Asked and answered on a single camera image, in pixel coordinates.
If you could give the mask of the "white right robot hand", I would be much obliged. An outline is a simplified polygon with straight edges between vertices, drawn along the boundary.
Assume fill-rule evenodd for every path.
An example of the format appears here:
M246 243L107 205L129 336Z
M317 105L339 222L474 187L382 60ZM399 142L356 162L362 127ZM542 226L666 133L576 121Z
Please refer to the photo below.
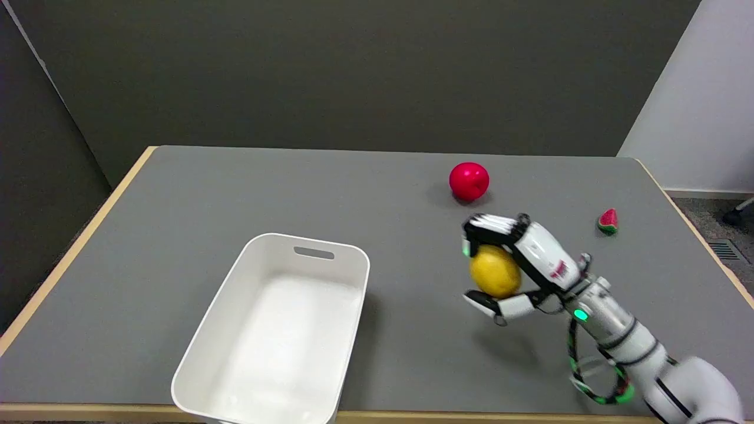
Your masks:
M511 255L520 271L537 285L536 290L499 299L482 290L468 290L464 300L476 310L505 326L512 319L533 313L550 296L563 303L585 278L591 258L574 260L560 242L528 214L515 219L492 214L472 214L462 225L464 253L479 258L483 247L497 247Z

